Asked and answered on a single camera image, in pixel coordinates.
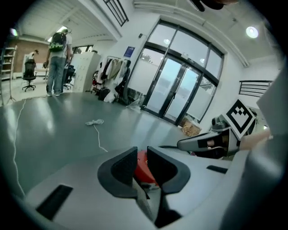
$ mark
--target blue sign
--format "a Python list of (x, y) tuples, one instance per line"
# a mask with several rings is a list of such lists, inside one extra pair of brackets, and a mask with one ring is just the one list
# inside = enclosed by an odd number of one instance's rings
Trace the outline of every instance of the blue sign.
[(134, 52), (135, 47), (128, 46), (124, 56), (130, 58)]

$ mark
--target office chair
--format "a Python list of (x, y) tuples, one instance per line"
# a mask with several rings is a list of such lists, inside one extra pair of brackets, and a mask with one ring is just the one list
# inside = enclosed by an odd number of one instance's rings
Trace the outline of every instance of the office chair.
[(35, 85), (31, 85), (31, 81), (33, 81), (36, 76), (34, 76), (34, 69), (35, 69), (36, 63), (34, 61), (34, 59), (29, 59), (26, 63), (25, 63), (25, 73), (23, 75), (23, 79), (28, 81), (29, 84), (27, 86), (24, 86), (22, 88), (25, 89), (25, 92), (28, 88), (32, 88), (33, 90), (35, 90)]
[(75, 72), (74, 66), (69, 66), (67, 70), (67, 74), (66, 74), (65, 84), (64, 84), (64, 87), (66, 87), (67, 89), (71, 88), (70, 85), (66, 85), (66, 84), (71, 82), (74, 72)]

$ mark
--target bag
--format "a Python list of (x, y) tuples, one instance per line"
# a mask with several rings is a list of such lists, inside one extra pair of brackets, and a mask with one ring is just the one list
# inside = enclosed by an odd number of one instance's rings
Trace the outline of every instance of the bag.
[(49, 45), (51, 52), (58, 52), (64, 50), (66, 47), (66, 35), (64, 33), (55, 33)]
[(105, 88), (100, 89), (98, 100), (104, 101), (108, 93), (110, 93), (110, 90), (108, 88), (105, 87)]
[(112, 92), (108, 93), (105, 97), (104, 102), (112, 103), (115, 100), (115, 96)]
[(98, 77), (98, 72), (99, 71), (96, 71), (94, 74), (93, 74), (93, 80), (92, 80), (92, 85), (95, 86), (97, 84), (97, 80), (96, 78)]

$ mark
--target black slot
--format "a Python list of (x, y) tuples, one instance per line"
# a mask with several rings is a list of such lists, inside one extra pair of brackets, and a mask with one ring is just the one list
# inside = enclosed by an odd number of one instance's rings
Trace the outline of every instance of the black slot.
[(207, 167), (207, 169), (210, 169), (212, 171), (215, 171), (215, 172), (218, 172), (218, 173), (222, 173), (222, 174), (225, 174), (228, 171), (227, 168), (222, 168), (222, 167), (218, 167), (218, 166), (215, 166), (215, 165), (209, 165)]
[(165, 194), (161, 193), (160, 206), (158, 211), (158, 216), (155, 221), (155, 226), (162, 228), (174, 221), (180, 219), (182, 216), (175, 210), (169, 209)]
[(98, 180), (101, 186), (113, 196), (136, 199), (137, 191), (132, 188), (136, 167), (137, 147), (132, 147), (105, 161), (98, 169)]
[(73, 188), (65, 185), (59, 185), (36, 209), (38, 213), (52, 220), (58, 210), (61, 208)]
[(180, 192), (190, 178), (190, 169), (182, 162), (147, 147), (148, 168), (162, 189), (163, 194)]

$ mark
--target ceiling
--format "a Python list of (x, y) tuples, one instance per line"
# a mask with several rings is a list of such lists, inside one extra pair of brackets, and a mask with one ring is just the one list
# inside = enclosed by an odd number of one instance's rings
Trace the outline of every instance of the ceiling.
[(59, 28), (71, 31), (72, 43), (94, 37), (112, 39), (102, 23), (77, 4), (77, 0), (39, 0), (20, 18), (17, 30), (21, 36), (49, 39)]
[[(205, 12), (197, 11), (187, 0), (134, 0), (134, 7), (162, 15), (182, 16), (194, 24), (198, 23), (225, 38), (225, 43), (230, 42), (246, 62), (274, 55), (265, 35), (263, 17), (246, 1), (240, 0), (239, 3), (224, 6), (221, 10), (205, 7)], [(249, 26), (259, 31), (256, 39), (246, 35), (245, 30)]]

